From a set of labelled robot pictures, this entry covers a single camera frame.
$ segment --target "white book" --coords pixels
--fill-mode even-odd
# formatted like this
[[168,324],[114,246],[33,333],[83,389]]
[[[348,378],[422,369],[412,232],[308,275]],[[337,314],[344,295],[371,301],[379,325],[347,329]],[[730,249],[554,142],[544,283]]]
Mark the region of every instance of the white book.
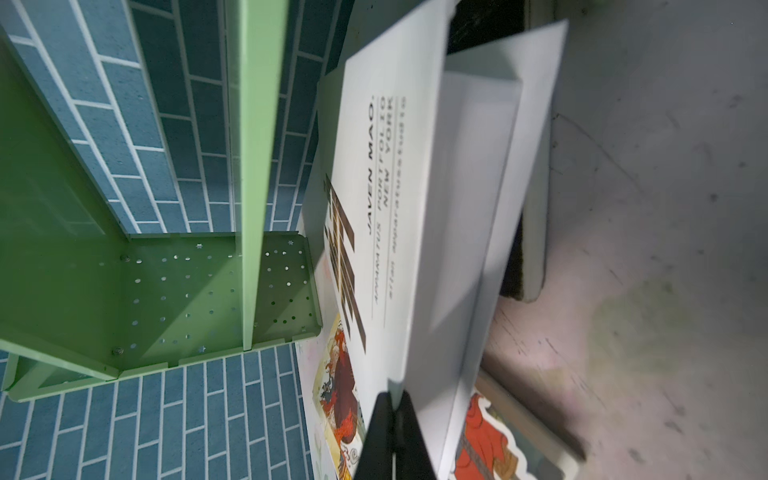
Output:
[[324,327],[298,351],[313,467],[340,477],[383,391],[451,471],[560,62],[565,24],[446,58],[452,8],[422,3],[319,85],[300,231]]

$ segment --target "dark spot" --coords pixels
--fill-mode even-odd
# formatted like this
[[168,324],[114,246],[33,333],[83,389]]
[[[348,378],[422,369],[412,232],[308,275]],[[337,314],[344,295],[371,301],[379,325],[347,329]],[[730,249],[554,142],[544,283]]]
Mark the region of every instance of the dark spot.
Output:
[[638,452],[635,449],[629,449],[627,450],[627,453],[630,457],[635,461],[635,463],[639,463],[640,465],[643,465],[645,463],[645,458],[643,458],[642,455],[640,455],[640,452]]
[[743,99],[744,98],[741,95],[734,95],[733,97],[730,98],[730,102],[728,103],[728,108],[738,107]]
[[685,435],[683,433],[683,429],[680,428],[680,426],[677,423],[675,423],[675,422],[673,422],[671,420],[668,420],[668,421],[664,422],[664,426],[667,427],[669,430],[674,430],[675,432],[677,432],[677,433],[679,433],[681,435]]

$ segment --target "open book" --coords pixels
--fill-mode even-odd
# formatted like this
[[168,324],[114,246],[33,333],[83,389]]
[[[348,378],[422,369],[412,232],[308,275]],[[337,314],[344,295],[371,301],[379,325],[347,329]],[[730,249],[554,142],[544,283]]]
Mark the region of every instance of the open book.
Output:
[[408,391],[447,478],[547,120],[566,24],[446,57],[453,4],[422,3],[319,84],[300,231],[324,328],[298,352],[313,467],[340,478],[387,390],[395,408]]

